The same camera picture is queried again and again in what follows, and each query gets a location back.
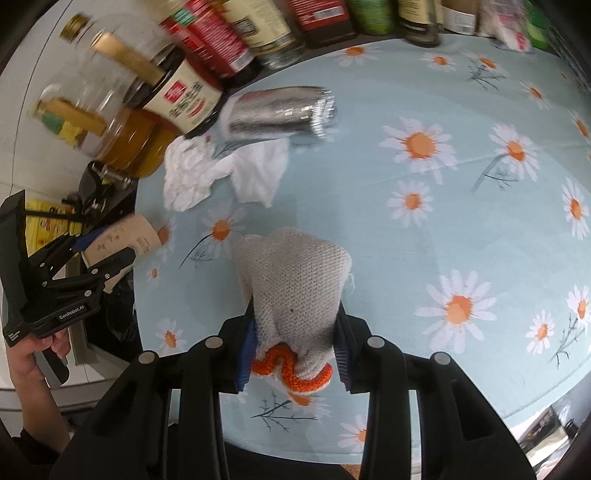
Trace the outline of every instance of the table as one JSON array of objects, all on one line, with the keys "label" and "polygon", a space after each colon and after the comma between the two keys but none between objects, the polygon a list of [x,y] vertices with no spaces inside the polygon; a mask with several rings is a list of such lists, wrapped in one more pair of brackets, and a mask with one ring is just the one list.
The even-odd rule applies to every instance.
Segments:
[{"label": "table", "polygon": [[[339,122],[293,146],[273,207],[238,204],[222,180],[166,212],[163,169],[140,182],[137,212],[172,232],[135,267],[144,347],[184,351],[243,313],[233,243],[293,226],[351,254],[350,314],[404,352],[448,351],[509,426],[577,384],[591,368],[591,111],[567,65],[445,35],[434,50],[347,48],[248,89],[293,85],[334,91]],[[360,463],[367,400],[336,377],[311,397],[253,378],[222,398],[223,428],[267,455]]]}]

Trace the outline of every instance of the silver screw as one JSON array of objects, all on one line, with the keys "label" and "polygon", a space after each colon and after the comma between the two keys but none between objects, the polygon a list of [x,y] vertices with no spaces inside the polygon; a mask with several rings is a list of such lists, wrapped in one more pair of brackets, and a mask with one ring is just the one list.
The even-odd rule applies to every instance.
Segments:
[{"label": "silver screw", "polygon": [[154,354],[154,352],[150,352],[150,351],[142,352],[142,353],[140,353],[138,360],[139,360],[139,363],[141,363],[142,365],[149,365],[154,360],[156,360],[156,355]]},{"label": "silver screw", "polygon": [[223,340],[220,337],[209,337],[205,340],[205,346],[207,348],[220,348],[223,345]]},{"label": "silver screw", "polygon": [[439,365],[448,365],[450,361],[452,361],[452,359],[449,357],[448,354],[443,353],[443,352],[437,352],[435,354],[435,357],[433,357],[433,359],[439,364]]},{"label": "silver screw", "polygon": [[368,338],[368,345],[371,348],[382,348],[384,345],[386,345],[386,342],[384,342],[382,337],[374,335],[373,337]]}]

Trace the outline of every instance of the amber liquid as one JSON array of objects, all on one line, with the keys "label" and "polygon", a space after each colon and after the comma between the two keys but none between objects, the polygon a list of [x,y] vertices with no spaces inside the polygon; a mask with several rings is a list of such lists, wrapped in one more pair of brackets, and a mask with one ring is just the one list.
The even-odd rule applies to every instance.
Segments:
[{"label": "amber liquid", "polygon": [[135,178],[149,177],[164,161],[164,153],[180,132],[157,124],[143,111],[132,110],[111,147],[98,160]]}]

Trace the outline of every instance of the gray knit fabric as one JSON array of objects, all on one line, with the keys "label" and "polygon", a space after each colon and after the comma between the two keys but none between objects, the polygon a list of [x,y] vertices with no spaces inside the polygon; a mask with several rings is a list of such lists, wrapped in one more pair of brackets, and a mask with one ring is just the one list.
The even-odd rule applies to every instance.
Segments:
[{"label": "gray knit fabric", "polygon": [[298,355],[295,374],[314,378],[333,356],[332,337],[351,257],[342,247],[294,228],[269,237],[247,235],[235,249],[238,277],[254,297],[263,359],[285,342]]}]

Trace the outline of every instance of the human hand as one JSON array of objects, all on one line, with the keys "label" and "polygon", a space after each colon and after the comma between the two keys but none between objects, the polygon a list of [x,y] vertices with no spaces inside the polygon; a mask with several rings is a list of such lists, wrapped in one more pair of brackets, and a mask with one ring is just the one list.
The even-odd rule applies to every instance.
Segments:
[{"label": "human hand", "polygon": [[70,353],[70,335],[68,329],[61,330],[54,335],[39,340],[29,334],[15,346],[6,349],[8,370],[13,384],[41,381],[45,377],[39,369],[34,352],[42,352],[51,348],[59,358],[65,358]]}]

